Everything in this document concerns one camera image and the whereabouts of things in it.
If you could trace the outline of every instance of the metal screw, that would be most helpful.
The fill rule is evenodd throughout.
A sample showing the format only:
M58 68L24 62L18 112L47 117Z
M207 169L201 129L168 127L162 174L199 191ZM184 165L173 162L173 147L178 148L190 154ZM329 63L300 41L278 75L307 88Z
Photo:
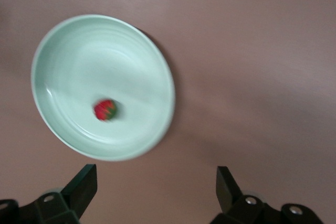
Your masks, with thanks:
M302 214L303 214L301 208L296 207L296 206L291 206L291 207L289 208L289 210L290 210L293 214L295 214L295 215L302 215Z
M53 200L54 199L54 196L53 195L48 195L47 197L45 197L44 199L43 199L43 201L44 202L48 202L48 201L51 201L51 200Z
M5 209L6 207L8 207L7 202L0 204L0 210Z
M252 197L247 197L245 199L245 201L250 205L255 205L257 203L257 200L255 198L252 198Z

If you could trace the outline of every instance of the red strawberry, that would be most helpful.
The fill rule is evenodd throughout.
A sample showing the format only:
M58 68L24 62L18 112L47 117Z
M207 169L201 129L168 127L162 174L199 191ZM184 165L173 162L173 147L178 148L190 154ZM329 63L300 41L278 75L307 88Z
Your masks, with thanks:
M107 121L115 116L117 107L112 100L102 100L94 106L94 110L99 120Z

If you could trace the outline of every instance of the strawberry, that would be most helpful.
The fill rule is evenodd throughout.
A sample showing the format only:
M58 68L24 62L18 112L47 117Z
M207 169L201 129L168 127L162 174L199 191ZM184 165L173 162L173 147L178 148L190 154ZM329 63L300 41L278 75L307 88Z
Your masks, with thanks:
M110 99L99 101L93 109L96 118L102 121L111 120L117 112L116 104Z

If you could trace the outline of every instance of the screw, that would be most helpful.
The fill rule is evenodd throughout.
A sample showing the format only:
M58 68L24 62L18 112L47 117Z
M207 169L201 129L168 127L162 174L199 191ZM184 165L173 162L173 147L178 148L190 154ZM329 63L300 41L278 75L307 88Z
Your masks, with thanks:
M289 210L290 210L293 214L295 214L295 215L302 215L302 210L301 210L301 208L299 208L299 207L297 207L297 206L291 206L291 207L289 208Z
M0 210L5 209L6 207L8 207L8 205L9 204L7 202L0 204Z
M54 199L54 196L53 195L48 195L47 197L45 197L44 199L43 199L43 201L44 202L48 202L48 201L51 201L51 200L53 200Z
M247 197L245 201L250 205L255 205L257 203L257 200L253 197Z

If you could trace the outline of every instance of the bowl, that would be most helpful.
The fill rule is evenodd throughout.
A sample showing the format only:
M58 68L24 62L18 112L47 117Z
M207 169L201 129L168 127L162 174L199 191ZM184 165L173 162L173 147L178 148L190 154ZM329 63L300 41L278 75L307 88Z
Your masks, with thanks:
M138 157L170 126L175 89L168 64L144 33L119 19L81 15L61 22L40 42L31 75L44 122L85 156ZM95 111L104 101L117 110L108 120Z

